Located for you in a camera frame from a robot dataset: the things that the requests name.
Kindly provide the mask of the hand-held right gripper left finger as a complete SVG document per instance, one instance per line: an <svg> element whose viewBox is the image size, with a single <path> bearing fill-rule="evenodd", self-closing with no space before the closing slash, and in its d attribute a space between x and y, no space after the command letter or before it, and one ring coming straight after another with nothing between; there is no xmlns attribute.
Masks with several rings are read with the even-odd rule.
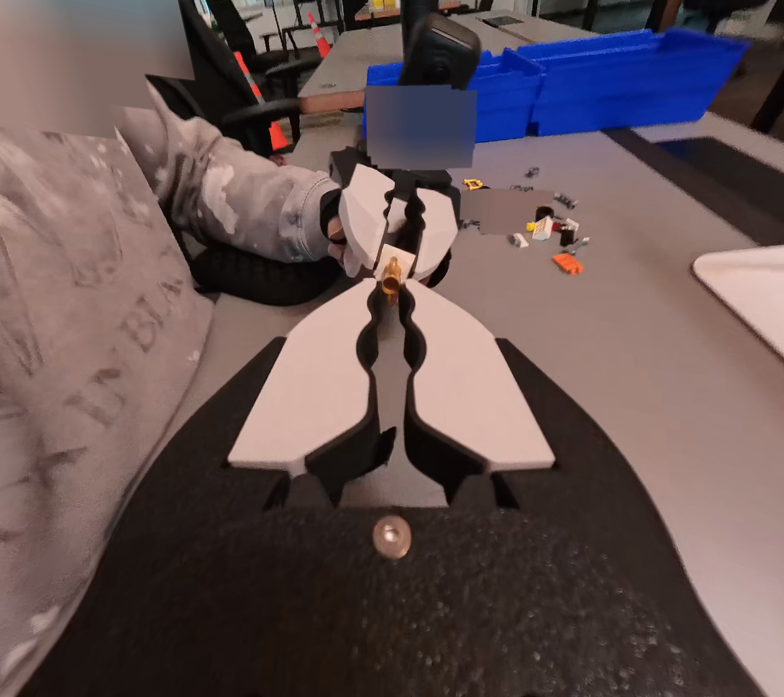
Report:
<svg viewBox="0 0 784 697"><path fill-rule="evenodd" d="M328 300L282 340L228 454L230 466L360 477L380 442L376 383L379 284L365 279Z"/></svg>

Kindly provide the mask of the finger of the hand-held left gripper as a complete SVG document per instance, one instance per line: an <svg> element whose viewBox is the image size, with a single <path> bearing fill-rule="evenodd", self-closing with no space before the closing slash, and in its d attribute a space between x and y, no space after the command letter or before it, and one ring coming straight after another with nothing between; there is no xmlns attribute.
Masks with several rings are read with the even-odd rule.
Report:
<svg viewBox="0 0 784 697"><path fill-rule="evenodd" d="M366 165L356 165L348 185L342 188L339 200L339 220L345 235L342 263L350 278L365 272L381 280L378 259L394 189L392 179Z"/></svg>
<svg viewBox="0 0 784 697"><path fill-rule="evenodd" d="M437 286L446 276L459 232L459 192L416 186L409 197L402 249L414 256L404 279Z"/></svg>

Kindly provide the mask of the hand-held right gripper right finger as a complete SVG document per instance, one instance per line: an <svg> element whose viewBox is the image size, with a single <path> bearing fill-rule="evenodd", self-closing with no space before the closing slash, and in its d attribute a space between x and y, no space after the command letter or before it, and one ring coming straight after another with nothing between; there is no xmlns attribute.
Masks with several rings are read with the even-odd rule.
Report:
<svg viewBox="0 0 784 697"><path fill-rule="evenodd" d="M441 457L467 459L468 473L550 469L554 452L498 341L472 314L417 281L399 301L410 367L406 450L428 476Z"/></svg>

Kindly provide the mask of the small white lego piece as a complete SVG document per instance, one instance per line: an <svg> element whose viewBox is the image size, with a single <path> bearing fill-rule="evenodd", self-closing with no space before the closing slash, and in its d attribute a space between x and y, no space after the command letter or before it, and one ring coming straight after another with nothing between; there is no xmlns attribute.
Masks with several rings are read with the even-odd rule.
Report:
<svg viewBox="0 0 784 697"><path fill-rule="evenodd" d="M390 262L396 260L397 267L400 268L401 280L407 280L410 277L412 268L416 262L416 254L409 253L401 248L392 246L389 243L384 243L379 252L379 258L374 269L374 277L381 281L387 276L387 267Z"/></svg>

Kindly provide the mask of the small gold lego piece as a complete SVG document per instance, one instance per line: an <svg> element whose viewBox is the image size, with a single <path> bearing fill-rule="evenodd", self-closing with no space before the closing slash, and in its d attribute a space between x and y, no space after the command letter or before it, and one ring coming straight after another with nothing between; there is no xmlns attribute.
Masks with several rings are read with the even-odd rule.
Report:
<svg viewBox="0 0 784 697"><path fill-rule="evenodd" d="M397 304L402 281L402 268L398 262L397 257L393 256L389 259L386 266L384 267L380 279L381 289L385 298L387 299L388 305L394 306Z"/></svg>

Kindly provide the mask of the pile of lego pieces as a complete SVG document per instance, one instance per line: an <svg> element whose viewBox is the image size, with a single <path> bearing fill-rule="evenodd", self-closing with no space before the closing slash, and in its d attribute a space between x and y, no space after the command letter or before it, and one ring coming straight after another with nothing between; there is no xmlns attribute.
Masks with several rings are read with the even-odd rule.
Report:
<svg viewBox="0 0 784 697"><path fill-rule="evenodd" d="M500 188L477 178L466 178L462 186L461 229L501 237L519 250L549 242L555 250L552 261L563 273L583 273L578 255L590 238L583 235L573 215L577 200L534 184L516 183Z"/></svg>

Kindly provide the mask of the orange traffic cone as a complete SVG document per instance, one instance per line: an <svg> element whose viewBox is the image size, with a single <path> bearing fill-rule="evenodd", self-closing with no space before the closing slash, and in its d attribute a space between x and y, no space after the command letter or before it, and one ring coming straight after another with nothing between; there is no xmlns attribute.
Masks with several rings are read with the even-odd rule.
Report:
<svg viewBox="0 0 784 697"><path fill-rule="evenodd" d="M310 29L314 35L316 45L318 48L318 53L321 59L326 59L331 51L331 45L329 41L325 38L325 35L322 33L321 28L315 18L312 16L311 13L308 12L307 14L308 22L310 25Z"/></svg>
<svg viewBox="0 0 784 697"><path fill-rule="evenodd" d="M258 104L264 104L265 99L260 90L257 78L251 74L240 51L234 51L234 57L238 62L241 72L244 74L249 88ZM243 146L259 155L272 160L282 159L284 151L290 147L289 139L281 130L279 122L272 120L266 128L263 128L260 116L254 116L241 120L231 127L232 131L237 132Z"/></svg>

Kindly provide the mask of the black round cushion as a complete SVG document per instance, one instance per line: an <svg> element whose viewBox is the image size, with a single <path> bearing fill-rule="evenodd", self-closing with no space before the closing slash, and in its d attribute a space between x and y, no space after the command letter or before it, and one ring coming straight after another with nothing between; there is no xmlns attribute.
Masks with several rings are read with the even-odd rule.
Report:
<svg viewBox="0 0 784 697"><path fill-rule="evenodd" d="M306 304L328 291L342 274L331 257L288 263L221 244L196 255L188 253L186 259L202 293L226 294L274 307Z"/></svg>

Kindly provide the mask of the black office chair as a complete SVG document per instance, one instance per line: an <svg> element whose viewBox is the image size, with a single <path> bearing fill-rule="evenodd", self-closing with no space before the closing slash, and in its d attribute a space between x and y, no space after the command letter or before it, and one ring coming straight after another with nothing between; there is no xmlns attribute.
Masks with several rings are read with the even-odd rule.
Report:
<svg viewBox="0 0 784 697"><path fill-rule="evenodd" d="M260 116L263 128L279 122L289 139L291 152L301 138L301 108L298 98L280 98L258 104L241 72L234 53L215 35L199 15L194 0L177 0L191 57L192 79L148 75L169 109L183 120L201 118L224 136L239 142L231 130L241 120Z"/></svg>

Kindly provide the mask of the person's grey sweatshirt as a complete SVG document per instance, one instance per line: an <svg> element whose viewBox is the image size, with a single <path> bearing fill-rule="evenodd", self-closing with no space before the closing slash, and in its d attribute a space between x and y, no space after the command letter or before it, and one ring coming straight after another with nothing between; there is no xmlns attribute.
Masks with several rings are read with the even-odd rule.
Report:
<svg viewBox="0 0 784 697"><path fill-rule="evenodd" d="M123 140L2 131L2 695L93 578L212 306Z"/></svg>

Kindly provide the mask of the white book stand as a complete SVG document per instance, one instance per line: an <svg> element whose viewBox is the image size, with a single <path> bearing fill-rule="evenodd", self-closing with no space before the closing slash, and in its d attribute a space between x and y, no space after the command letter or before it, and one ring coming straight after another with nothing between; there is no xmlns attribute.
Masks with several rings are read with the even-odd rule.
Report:
<svg viewBox="0 0 784 697"><path fill-rule="evenodd" d="M697 280L748 329L783 356L783 246L704 253Z"/></svg>

